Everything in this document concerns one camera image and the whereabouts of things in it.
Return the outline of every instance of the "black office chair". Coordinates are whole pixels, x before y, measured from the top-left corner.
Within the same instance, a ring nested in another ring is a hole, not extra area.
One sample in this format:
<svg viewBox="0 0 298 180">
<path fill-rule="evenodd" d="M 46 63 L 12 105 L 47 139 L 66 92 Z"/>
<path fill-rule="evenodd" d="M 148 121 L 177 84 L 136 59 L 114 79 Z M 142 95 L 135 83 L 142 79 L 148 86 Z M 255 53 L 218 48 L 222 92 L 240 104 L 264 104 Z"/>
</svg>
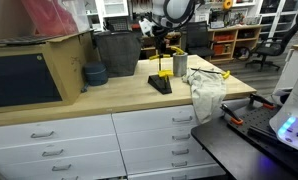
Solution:
<svg viewBox="0 0 298 180">
<path fill-rule="evenodd" d="M 206 21 L 187 24 L 186 51 L 205 58 L 215 55 L 210 49 L 212 41 L 209 40 L 208 25 Z"/>
<path fill-rule="evenodd" d="M 296 34 L 297 31 L 298 31 L 298 15 L 296 17 L 295 25 L 288 32 L 286 32 L 286 34 L 282 38 L 276 38 L 276 37 L 267 38 L 263 40 L 261 44 L 252 51 L 252 53 L 258 54 L 258 57 L 262 56 L 262 60 L 253 60 L 251 62 L 246 63 L 245 66 L 247 67 L 249 64 L 260 64 L 261 66 L 259 71 L 262 71 L 263 65 L 266 64 L 269 66 L 276 67 L 276 70 L 279 71 L 280 66 L 273 64 L 272 61 L 266 61 L 267 56 L 281 55 L 285 51 L 290 39 Z"/>
</svg>

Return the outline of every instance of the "cardboard box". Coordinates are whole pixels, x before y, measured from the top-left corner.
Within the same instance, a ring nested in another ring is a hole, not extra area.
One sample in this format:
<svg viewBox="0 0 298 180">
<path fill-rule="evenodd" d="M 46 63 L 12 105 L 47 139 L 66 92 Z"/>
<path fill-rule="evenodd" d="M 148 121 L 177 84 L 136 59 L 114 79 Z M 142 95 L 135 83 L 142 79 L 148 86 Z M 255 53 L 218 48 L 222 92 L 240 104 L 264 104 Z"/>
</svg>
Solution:
<svg viewBox="0 0 298 180">
<path fill-rule="evenodd" d="M 85 84 L 83 66 L 95 59 L 90 32 L 0 45 L 0 112 L 73 104 Z"/>
</svg>

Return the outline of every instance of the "drawer handle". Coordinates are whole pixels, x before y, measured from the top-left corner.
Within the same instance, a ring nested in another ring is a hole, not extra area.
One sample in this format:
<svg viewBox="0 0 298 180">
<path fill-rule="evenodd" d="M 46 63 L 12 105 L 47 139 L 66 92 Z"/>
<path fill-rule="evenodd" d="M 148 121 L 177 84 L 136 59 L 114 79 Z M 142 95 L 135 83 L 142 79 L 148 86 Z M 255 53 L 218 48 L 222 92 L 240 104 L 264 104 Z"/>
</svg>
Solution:
<svg viewBox="0 0 298 180">
<path fill-rule="evenodd" d="M 183 122 L 183 123 L 189 123 L 190 121 L 192 121 L 193 117 L 189 116 L 189 119 L 177 119 L 177 118 L 172 118 L 173 122 Z"/>
<path fill-rule="evenodd" d="M 79 176 L 77 176 L 75 180 L 78 180 L 78 179 L 79 179 Z M 67 178 L 61 178 L 61 180 L 67 180 Z"/>
<path fill-rule="evenodd" d="M 190 134 L 183 136 L 172 136 L 172 139 L 175 141 L 190 139 Z"/>
<path fill-rule="evenodd" d="M 54 134 L 55 132 L 54 131 L 51 131 L 50 133 L 48 133 L 48 134 L 36 134 L 36 133 L 33 133 L 32 135 L 31 135 L 31 138 L 44 138 L 44 137 L 50 137 L 50 136 L 52 136 L 53 134 Z"/>
<path fill-rule="evenodd" d="M 71 164 L 67 165 L 67 166 L 53 166 L 52 167 L 52 171 L 66 171 L 69 170 L 71 167 Z"/>
<path fill-rule="evenodd" d="M 187 180 L 187 175 L 184 176 L 178 176 L 178 177 L 172 177 L 172 180 Z"/>
<path fill-rule="evenodd" d="M 43 157 L 47 157 L 47 156 L 59 156 L 60 154 L 63 153 L 63 149 L 61 149 L 60 151 L 53 151 L 53 152 L 43 152 L 42 156 Z"/>
<path fill-rule="evenodd" d="M 182 151 L 172 151 L 172 154 L 177 156 L 177 155 L 183 155 L 183 154 L 189 154 L 189 149 L 182 150 Z"/>
<path fill-rule="evenodd" d="M 183 167 L 183 166 L 187 166 L 188 162 L 181 162 L 181 163 L 171 163 L 172 167 Z"/>
</svg>

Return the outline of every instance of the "white drawer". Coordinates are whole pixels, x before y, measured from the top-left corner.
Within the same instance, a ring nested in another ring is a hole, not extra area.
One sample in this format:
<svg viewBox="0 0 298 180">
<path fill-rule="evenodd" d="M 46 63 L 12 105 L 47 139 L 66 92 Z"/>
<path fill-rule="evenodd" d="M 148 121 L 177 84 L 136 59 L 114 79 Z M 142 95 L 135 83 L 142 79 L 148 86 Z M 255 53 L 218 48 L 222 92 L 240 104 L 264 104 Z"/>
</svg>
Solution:
<svg viewBox="0 0 298 180">
<path fill-rule="evenodd" d="M 61 180 L 77 176 L 102 179 L 126 175 L 119 151 L 0 166 L 0 173 L 7 179 L 18 180 Z"/>
<path fill-rule="evenodd" d="M 0 149 L 0 165 L 119 151 L 115 135 Z"/>
<path fill-rule="evenodd" d="M 225 172 L 217 164 L 195 166 L 167 171 L 158 171 L 128 176 L 129 180 L 189 180 L 224 175 Z"/>
<path fill-rule="evenodd" d="M 117 133 L 197 125 L 192 105 L 113 114 Z"/>
<path fill-rule="evenodd" d="M 0 148 L 115 134 L 110 115 L 0 127 Z"/>
<path fill-rule="evenodd" d="M 162 146 L 180 142 L 194 142 L 191 129 L 195 126 L 181 126 L 151 131 L 118 134 L 122 150 L 151 146 Z"/>
<path fill-rule="evenodd" d="M 196 143 L 127 150 L 122 156 L 128 175 L 215 163 Z"/>
</svg>

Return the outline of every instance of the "cloth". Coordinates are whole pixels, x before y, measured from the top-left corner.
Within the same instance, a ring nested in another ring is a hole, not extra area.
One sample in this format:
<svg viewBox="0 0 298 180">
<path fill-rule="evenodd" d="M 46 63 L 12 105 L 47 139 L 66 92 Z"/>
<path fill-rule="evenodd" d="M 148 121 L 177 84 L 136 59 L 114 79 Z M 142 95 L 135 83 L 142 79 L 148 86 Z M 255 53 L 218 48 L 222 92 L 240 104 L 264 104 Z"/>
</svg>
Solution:
<svg viewBox="0 0 298 180">
<path fill-rule="evenodd" d="M 187 69 L 183 82 L 191 85 L 191 97 L 196 115 L 201 124 L 212 119 L 212 112 L 220 108 L 227 88 L 221 74 Z"/>
</svg>

